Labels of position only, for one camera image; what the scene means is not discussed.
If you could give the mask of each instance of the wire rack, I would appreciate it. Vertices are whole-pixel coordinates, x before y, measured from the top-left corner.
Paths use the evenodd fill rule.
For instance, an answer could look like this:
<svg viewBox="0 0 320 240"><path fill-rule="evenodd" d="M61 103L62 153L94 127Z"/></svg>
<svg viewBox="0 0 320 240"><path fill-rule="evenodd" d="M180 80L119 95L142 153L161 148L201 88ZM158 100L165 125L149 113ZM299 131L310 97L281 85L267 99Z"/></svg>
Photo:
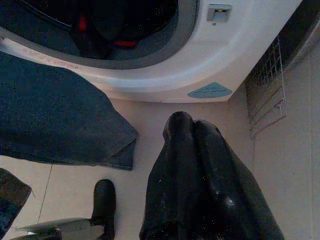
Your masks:
<svg viewBox="0 0 320 240"><path fill-rule="evenodd" d="M287 116L284 69L277 37L246 79L250 134Z"/></svg>

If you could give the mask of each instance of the white appliance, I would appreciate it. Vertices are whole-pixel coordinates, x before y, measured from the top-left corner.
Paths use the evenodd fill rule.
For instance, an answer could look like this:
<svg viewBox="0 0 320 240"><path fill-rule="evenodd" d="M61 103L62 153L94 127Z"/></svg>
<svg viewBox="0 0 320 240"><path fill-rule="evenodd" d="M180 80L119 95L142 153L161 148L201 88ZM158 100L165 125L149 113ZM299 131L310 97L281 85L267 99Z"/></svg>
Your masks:
<svg viewBox="0 0 320 240"><path fill-rule="evenodd" d="M222 102L237 90L301 1L200 0L197 15L190 12L196 22L187 42L174 55L147 67L108 68L104 60L52 50L4 27L0 27L0 51L69 69L102 89L109 98L161 103ZM179 1L179 15L185 19L189 10L182 11L187 2ZM184 22L178 21L183 32ZM145 59L134 61L142 63Z"/></svg>

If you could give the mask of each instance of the washing machine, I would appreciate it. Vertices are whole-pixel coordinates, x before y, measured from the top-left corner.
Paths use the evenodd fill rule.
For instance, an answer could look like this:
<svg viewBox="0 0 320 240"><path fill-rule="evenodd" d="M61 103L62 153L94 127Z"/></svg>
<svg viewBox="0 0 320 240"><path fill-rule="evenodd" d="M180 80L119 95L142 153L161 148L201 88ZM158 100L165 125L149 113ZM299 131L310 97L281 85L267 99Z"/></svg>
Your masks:
<svg viewBox="0 0 320 240"><path fill-rule="evenodd" d="M222 102L300 3L1 0L0 51L73 71L109 98Z"/></svg>

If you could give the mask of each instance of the washing machine door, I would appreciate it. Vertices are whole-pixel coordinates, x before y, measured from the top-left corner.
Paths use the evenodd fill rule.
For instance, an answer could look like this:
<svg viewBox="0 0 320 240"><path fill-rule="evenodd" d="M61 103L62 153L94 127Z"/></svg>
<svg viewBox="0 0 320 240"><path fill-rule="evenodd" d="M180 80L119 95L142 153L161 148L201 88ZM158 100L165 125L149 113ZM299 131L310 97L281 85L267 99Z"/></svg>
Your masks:
<svg viewBox="0 0 320 240"><path fill-rule="evenodd" d="M71 63L136 69L179 51L197 13L198 0L2 0L0 27Z"/></svg>

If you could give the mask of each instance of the blue label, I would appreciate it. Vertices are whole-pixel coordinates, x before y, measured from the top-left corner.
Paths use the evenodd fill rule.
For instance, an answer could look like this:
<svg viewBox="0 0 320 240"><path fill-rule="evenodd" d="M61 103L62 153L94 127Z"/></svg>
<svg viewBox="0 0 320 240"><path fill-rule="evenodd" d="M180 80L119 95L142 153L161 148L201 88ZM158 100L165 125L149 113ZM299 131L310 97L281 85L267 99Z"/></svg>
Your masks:
<svg viewBox="0 0 320 240"><path fill-rule="evenodd" d="M230 94L232 94L230 89L220 85L219 83L213 82L199 88L198 90L190 92L188 96L195 99L213 99L221 98Z"/></svg>

